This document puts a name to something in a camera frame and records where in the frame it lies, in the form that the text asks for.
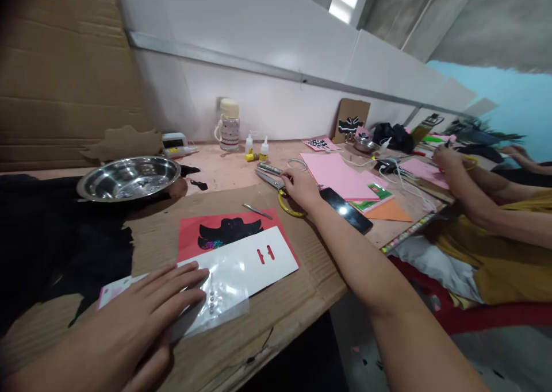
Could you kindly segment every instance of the black smartphone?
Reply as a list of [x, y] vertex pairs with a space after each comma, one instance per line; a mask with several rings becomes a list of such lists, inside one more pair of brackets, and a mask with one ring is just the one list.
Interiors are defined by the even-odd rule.
[[362, 234], [366, 234], [374, 226], [364, 215], [360, 214], [351, 204], [345, 201], [331, 188], [320, 191], [322, 198], [330, 204], [343, 218]]

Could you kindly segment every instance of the stainless steel bowl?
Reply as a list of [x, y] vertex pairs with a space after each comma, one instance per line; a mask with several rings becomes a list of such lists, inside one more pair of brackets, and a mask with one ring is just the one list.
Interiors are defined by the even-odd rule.
[[121, 159], [83, 176], [76, 186], [82, 198], [122, 202], [158, 193], [180, 177], [180, 165], [161, 156]]
[[355, 144], [353, 147], [357, 151], [367, 153], [368, 155], [380, 149], [380, 146], [376, 142], [372, 142], [370, 139], [362, 136], [355, 136]]

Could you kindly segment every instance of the wooden table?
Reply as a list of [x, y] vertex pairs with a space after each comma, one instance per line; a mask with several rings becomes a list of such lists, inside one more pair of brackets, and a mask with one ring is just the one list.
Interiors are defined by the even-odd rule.
[[[179, 162], [202, 169], [189, 177], [207, 183], [209, 190], [200, 191], [190, 186], [188, 195], [172, 206], [127, 222], [135, 241], [133, 275], [174, 261], [178, 223], [184, 216], [219, 213], [217, 203], [223, 204], [228, 198], [236, 196], [248, 197], [248, 190], [255, 191], [254, 198], [259, 204], [279, 209], [277, 193], [254, 174], [256, 163], [247, 163], [243, 151], [223, 152], [217, 144], [199, 146], [198, 153], [186, 156]], [[345, 158], [357, 163], [365, 161], [350, 145], [342, 147]], [[270, 163], [285, 168], [288, 159], [298, 157], [299, 152], [313, 151], [300, 141], [271, 142]], [[47, 179], [83, 175], [88, 171], [89, 168], [79, 168], [30, 173]], [[414, 221], [420, 220], [427, 214], [421, 199], [399, 187], [390, 184], [388, 189]], [[222, 190], [228, 193], [214, 192]], [[435, 198], [425, 196], [439, 205]], [[214, 201], [208, 209], [205, 208], [206, 198]], [[241, 208], [241, 202], [245, 201], [239, 199], [234, 204], [236, 207], [232, 205], [226, 209], [230, 210], [228, 212], [241, 212], [245, 210]], [[347, 287], [331, 256], [308, 222], [287, 215], [283, 210], [278, 215], [298, 253], [300, 269], [251, 297], [249, 314], [178, 342], [174, 351], [174, 368], [162, 390], [226, 391], [238, 388], [346, 293]], [[409, 222], [380, 220], [373, 223], [374, 228], [366, 237], [378, 248], [412, 225]], [[34, 305], [14, 323], [3, 340], [6, 361], [16, 367], [21, 366], [56, 344], [67, 331], [67, 322], [79, 301], [79, 295], [69, 295]], [[94, 313], [93, 309], [87, 310], [76, 326]]]

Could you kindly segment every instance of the orange paper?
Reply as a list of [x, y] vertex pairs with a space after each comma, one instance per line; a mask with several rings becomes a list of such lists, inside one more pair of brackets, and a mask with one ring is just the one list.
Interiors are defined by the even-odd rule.
[[406, 213], [404, 209], [401, 208], [399, 203], [395, 198], [391, 198], [382, 205], [371, 209], [364, 214], [366, 218], [371, 220], [392, 220], [392, 221], [406, 221], [414, 222], [410, 218], [410, 215]]

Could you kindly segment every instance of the red chair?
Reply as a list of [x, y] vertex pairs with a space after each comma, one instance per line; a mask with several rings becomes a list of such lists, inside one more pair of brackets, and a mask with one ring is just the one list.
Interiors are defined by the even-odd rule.
[[388, 258], [425, 295], [439, 299], [440, 306], [434, 303], [433, 313], [450, 335], [505, 326], [552, 326], [552, 303], [509, 303], [462, 310], [454, 307], [449, 292], [437, 280], [397, 257]]

